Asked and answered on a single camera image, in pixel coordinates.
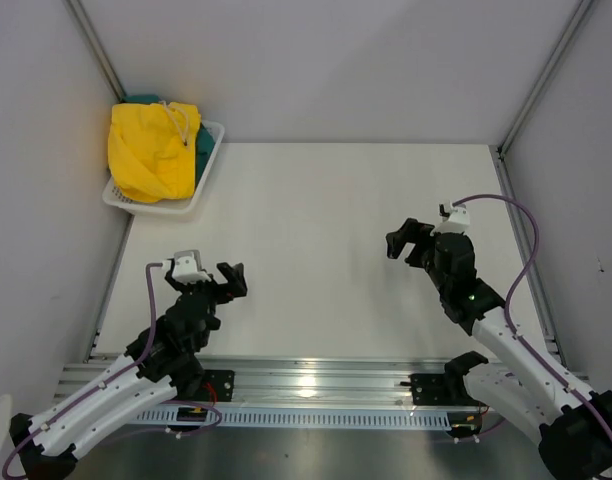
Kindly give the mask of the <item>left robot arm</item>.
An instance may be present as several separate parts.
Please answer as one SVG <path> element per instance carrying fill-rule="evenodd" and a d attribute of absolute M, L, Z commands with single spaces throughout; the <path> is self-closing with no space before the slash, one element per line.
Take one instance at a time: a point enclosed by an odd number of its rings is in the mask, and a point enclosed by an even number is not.
<path fill-rule="evenodd" d="M 25 479 L 65 479 L 97 444 L 146 410 L 188 401 L 202 390 L 197 358 L 221 327 L 218 306 L 248 293 L 244 266 L 221 262 L 217 282 L 195 251 L 145 267 L 150 321 L 123 354 L 75 394 L 34 416 L 17 414 L 14 449 L 2 468 L 12 478 L 19 460 Z"/>

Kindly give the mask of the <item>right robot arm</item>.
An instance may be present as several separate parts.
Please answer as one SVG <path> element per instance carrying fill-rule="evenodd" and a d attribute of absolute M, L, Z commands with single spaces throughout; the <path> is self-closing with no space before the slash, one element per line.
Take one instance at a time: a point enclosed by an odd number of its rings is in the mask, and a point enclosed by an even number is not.
<path fill-rule="evenodd" d="M 596 392 L 508 324 L 507 303 L 478 277 L 467 235 L 438 233 L 409 218 L 385 239 L 391 259 L 413 247 L 405 261 L 426 272 L 447 317 L 503 365 L 476 352 L 453 359 L 445 366 L 453 372 L 442 380 L 444 395 L 492 407 L 537 446 L 554 478 L 604 478 L 612 468 L 612 391 Z"/>

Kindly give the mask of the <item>yellow shorts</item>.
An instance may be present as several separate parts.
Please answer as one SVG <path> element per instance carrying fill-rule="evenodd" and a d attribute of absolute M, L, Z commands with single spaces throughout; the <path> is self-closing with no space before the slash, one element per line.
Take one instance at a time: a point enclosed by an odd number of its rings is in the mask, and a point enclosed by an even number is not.
<path fill-rule="evenodd" d="M 160 100 L 114 105 L 107 157 L 122 195 L 146 204 L 192 197 L 201 120 L 191 104 Z"/>

